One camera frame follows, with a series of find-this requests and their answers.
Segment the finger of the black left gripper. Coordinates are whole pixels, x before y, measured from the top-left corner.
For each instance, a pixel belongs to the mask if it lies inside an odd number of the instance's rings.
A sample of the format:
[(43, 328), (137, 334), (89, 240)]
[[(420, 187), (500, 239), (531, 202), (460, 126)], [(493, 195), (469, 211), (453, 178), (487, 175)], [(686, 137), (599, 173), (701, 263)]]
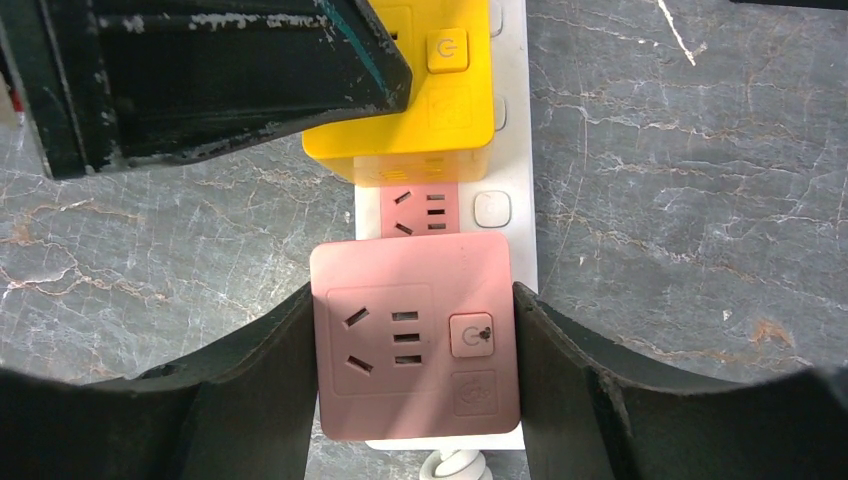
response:
[(52, 179), (191, 165), (413, 94), (365, 1), (5, 1), (1, 71)]

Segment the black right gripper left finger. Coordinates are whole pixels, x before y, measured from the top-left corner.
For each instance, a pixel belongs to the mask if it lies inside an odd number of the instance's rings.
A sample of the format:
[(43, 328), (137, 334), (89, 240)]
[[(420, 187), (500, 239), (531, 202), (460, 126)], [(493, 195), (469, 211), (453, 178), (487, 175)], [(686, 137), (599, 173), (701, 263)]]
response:
[(5, 479), (300, 479), (317, 400), (312, 295), (132, 379), (1, 372)]

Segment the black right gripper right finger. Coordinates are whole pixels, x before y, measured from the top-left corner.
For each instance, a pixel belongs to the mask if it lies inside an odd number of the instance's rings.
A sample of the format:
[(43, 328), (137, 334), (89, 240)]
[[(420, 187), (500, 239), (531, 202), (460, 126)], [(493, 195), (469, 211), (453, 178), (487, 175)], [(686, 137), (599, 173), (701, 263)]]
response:
[(521, 423), (535, 479), (843, 479), (847, 371), (754, 383), (682, 370), (513, 287)]

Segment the yellow cube socket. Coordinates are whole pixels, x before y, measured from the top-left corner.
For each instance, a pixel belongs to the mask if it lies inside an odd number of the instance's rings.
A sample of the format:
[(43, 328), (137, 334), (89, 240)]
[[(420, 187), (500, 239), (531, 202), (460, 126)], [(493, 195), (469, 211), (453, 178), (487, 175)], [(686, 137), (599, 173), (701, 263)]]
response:
[(411, 67), (409, 107), (307, 130), (305, 153), (359, 187), (482, 179), (495, 124), (490, 4), (371, 5)]

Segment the pink cube socket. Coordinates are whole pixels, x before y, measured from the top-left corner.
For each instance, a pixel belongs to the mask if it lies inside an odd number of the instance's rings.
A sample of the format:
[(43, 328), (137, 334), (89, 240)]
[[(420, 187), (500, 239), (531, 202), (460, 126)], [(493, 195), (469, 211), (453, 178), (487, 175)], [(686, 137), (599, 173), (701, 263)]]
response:
[(504, 434), (520, 420), (497, 232), (327, 243), (310, 257), (320, 421), (342, 441)]

